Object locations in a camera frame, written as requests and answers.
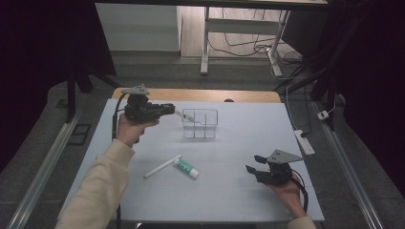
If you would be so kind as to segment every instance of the person's left hand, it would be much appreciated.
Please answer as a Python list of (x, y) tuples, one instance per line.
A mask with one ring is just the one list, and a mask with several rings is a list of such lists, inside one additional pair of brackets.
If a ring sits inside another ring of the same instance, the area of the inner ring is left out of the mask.
[(145, 133), (146, 128), (153, 127), (158, 124), (158, 120), (134, 124), (128, 120), (125, 114), (121, 114), (118, 121), (117, 140), (132, 148), (139, 137)]

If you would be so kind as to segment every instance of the white tabletop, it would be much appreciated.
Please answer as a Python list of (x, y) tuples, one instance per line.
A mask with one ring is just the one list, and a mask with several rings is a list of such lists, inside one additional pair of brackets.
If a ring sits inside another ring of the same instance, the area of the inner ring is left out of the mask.
[[(288, 210), (245, 165), (268, 168), (254, 160), (275, 149), (301, 155), (282, 103), (223, 103), (154, 101), (173, 103), (176, 109), (216, 109), (219, 124), (215, 138), (184, 138), (181, 118), (166, 115), (148, 128), (130, 162), (131, 181), (121, 202), (121, 218), (153, 222), (272, 222), (291, 220)], [(126, 104), (122, 100), (121, 108)], [(108, 100), (89, 149), (67, 200), (77, 190), (96, 156), (111, 143), (116, 99)], [(182, 155), (200, 174), (197, 179), (169, 165), (149, 178), (143, 176), (164, 161)], [(309, 193), (308, 214), (324, 220), (304, 161), (290, 163), (303, 177)]]

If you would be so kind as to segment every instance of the wall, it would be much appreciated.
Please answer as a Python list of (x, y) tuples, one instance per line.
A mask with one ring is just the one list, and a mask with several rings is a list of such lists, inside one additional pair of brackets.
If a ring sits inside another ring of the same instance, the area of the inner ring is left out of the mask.
[(110, 51), (181, 49), (181, 7), (96, 4)]

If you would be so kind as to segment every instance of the power strip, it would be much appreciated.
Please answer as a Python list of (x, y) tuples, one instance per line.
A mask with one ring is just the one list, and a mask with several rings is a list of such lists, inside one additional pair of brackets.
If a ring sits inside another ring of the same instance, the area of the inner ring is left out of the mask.
[(295, 136), (297, 137), (298, 143), (300, 143), (301, 149), (304, 151), (304, 154), (306, 156), (312, 156), (315, 154), (315, 152), (312, 149), (312, 146), (310, 146), (309, 141), (307, 140), (306, 137), (301, 137), (301, 134), (303, 131), (297, 130), (294, 131)]

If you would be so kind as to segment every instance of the table leg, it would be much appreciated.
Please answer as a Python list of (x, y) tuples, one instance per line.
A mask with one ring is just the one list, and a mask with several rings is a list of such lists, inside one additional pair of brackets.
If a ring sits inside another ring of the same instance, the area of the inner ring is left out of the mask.
[(274, 37), (273, 45), (271, 49), (267, 50), (268, 59), (271, 63), (271, 68), (274, 71), (274, 76), (280, 77), (283, 76), (280, 70), (280, 66), (278, 65), (275, 53), (277, 51), (277, 46), (280, 42), (281, 34), (283, 34), (284, 26), (286, 25), (287, 18), (288, 18), (289, 10), (284, 13), (283, 19), (280, 21), (278, 31)]
[(203, 29), (201, 75), (208, 74), (208, 28), (209, 28), (209, 7), (206, 7), (204, 18), (204, 29)]

